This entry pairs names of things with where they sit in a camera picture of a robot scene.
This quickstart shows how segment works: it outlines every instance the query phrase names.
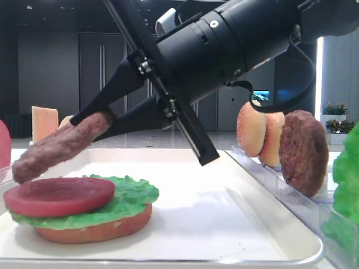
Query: white tray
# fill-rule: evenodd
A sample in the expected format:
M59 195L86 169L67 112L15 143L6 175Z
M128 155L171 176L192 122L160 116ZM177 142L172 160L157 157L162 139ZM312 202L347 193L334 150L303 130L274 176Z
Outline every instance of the white tray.
M324 258L322 241L219 153L205 167L180 149L92 149L59 164L42 178L94 173L148 180L160 190L151 221L125 238L60 245L14 223L0 199L0 268L315 268ZM15 185L0 185L0 195Z

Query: partially assembled burger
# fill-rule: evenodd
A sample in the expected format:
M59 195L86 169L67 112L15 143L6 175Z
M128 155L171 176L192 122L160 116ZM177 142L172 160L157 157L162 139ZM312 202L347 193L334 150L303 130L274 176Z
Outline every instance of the partially assembled burger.
M3 195L12 219L63 244L101 242L141 230L159 191L125 178L53 178L24 183Z

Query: screen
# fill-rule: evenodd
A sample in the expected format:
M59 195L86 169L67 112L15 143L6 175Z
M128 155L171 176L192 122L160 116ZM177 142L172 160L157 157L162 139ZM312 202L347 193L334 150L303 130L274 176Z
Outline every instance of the screen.
M254 91L252 99L259 102L268 102L269 91Z

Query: ceiling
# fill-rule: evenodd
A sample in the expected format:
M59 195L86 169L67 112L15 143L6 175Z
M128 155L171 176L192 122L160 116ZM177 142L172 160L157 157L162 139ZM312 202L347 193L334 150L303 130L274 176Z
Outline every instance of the ceiling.
M153 34L156 20L182 0L134 1L144 23ZM190 2L183 10L184 17L200 11L210 11L221 0ZM119 33L102 0L0 0L0 24L16 25L19 30L52 30L86 33Z

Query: green lettuce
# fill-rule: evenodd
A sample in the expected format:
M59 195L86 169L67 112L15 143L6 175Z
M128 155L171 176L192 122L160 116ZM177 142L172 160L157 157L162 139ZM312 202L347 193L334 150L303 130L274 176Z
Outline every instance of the green lettuce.
M350 221L332 213L322 231L349 254L353 253L355 236L359 236L355 227L359 226L359 124L343 144L345 149L333 164L333 180L338 183L333 207Z
M12 219L19 224L30 224L36 228L81 229L136 216L145 210L145 204L153 203L159 197L158 189L143 179L137 182L129 176L105 178L92 174L88 177L111 180L115 184L116 190L110 203L98 210L65 217L25 217L10 211Z

